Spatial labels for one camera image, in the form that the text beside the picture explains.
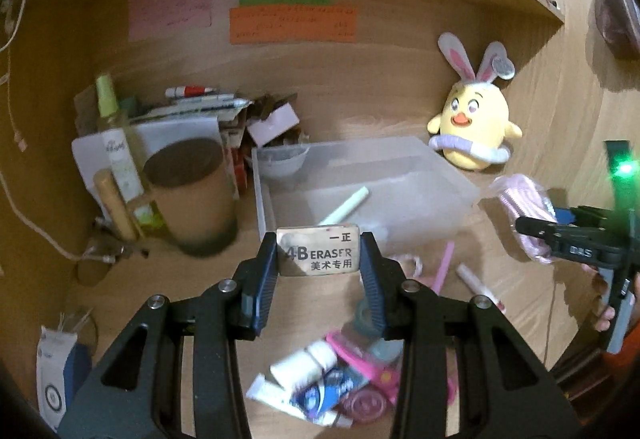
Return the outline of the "person right hand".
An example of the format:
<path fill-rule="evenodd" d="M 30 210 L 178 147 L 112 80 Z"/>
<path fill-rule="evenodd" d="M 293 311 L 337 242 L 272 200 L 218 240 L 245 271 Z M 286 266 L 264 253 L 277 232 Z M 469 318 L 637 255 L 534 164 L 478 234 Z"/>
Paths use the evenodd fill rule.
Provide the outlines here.
<path fill-rule="evenodd" d="M 606 284 L 604 277 L 593 267 L 582 264 L 582 269 L 590 276 L 591 286 L 598 294 L 596 300 L 594 300 L 592 306 L 592 313 L 596 317 L 596 321 L 593 323 L 593 327 L 597 332 L 607 331 L 611 326 L 611 323 L 615 317 L 615 310 L 607 306 L 603 297 L 608 291 L 608 284 Z M 634 309 L 631 311 L 631 317 L 629 319 L 629 325 L 627 331 L 632 331 L 639 323 L 639 291 L 640 291 L 640 277 L 636 275 L 634 278 L 634 295 L 636 295 L 636 302 L 634 303 Z"/>

